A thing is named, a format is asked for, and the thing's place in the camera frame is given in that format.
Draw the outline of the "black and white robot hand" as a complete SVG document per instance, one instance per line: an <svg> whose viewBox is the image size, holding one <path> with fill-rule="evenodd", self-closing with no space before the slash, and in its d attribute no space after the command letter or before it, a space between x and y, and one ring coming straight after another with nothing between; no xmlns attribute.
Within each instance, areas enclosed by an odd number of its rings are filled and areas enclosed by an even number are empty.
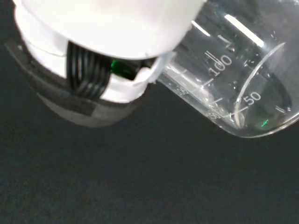
<svg viewBox="0 0 299 224"><path fill-rule="evenodd" d="M202 0L15 0L4 47L40 100L79 126L133 113L174 58Z"/></svg>

